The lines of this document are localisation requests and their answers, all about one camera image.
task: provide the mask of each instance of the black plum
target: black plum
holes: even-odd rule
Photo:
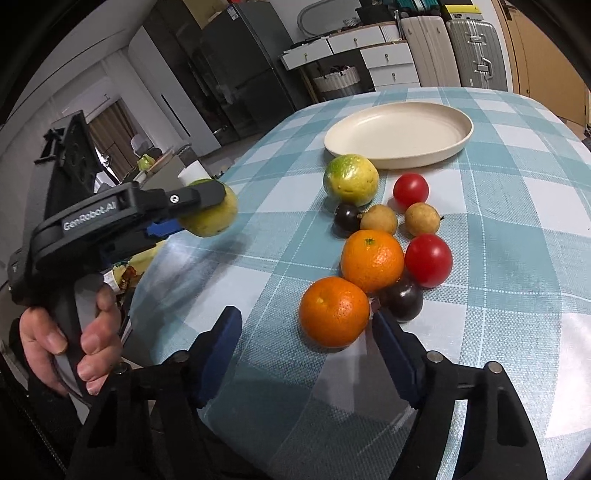
[[[378,298],[380,306],[387,307],[399,322],[409,322],[423,308],[423,289],[408,274],[380,290]]]
[[[335,211],[335,224],[346,232],[356,232],[361,228],[361,212],[351,203],[341,203]]]

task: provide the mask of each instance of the orange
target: orange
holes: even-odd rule
[[[361,335],[369,320],[369,300],[339,277],[314,282],[300,302],[300,324],[308,337],[327,348],[341,348]]]
[[[345,242],[340,269],[346,280],[364,292],[377,292],[400,278],[404,252],[388,232],[359,230]]]

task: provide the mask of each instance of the hand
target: hand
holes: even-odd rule
[[[115,304],[115,294],[103,285],[96,294],[98,316],[80,337],[80,345],[86,354],[78,364],[80,378],[86,389],[96,395],[107,379],[111,368],[121,358],[121,340],[117,335],[121,315]],[[56,377],[50,355],[60,355],[67,348],[67,340],[45,309],[32,307],[21,316],[20,334],[27,362],[33,373],[45,385],[66,395],[67,391]]]

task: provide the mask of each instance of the brown curtain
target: brown curtain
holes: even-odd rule
[[[137,133],[119,102],[115,102],[92,122],[90,134],[100,153],[111,158],[110,167],[119,180],[137,166],[138,157],[131,148],[131,139]]]

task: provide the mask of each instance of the blue and white plaid tablecloth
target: blue and white plaid tablecloth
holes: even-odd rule
[[[210,428],[276,478],[387,478],[413,412],[371,332],[342,352],[313,352],[299,336],[297,309],[310,283],[337,274],[343,246],[322,187],[326,131],[361,109],[405,100],[459,108],[475,125],[465,150],[419,170],[428,202],[445,216],[439,235],[454,267],[405,329],[452,361],[499,361],[548,477],[561,480],[591,440],[591,153],[518,95],[390,90],[287,118],[223,176],[239,197],[235,224],[210,239],[178,233],[158,254],[137,289],[125,353],[161,362],[235,305],[243,334],[220,394],[202,412]],[[391,198],[398,175],[381,172],[375,202]],[[463,414],[458,403],[440,479],[452,477]]]

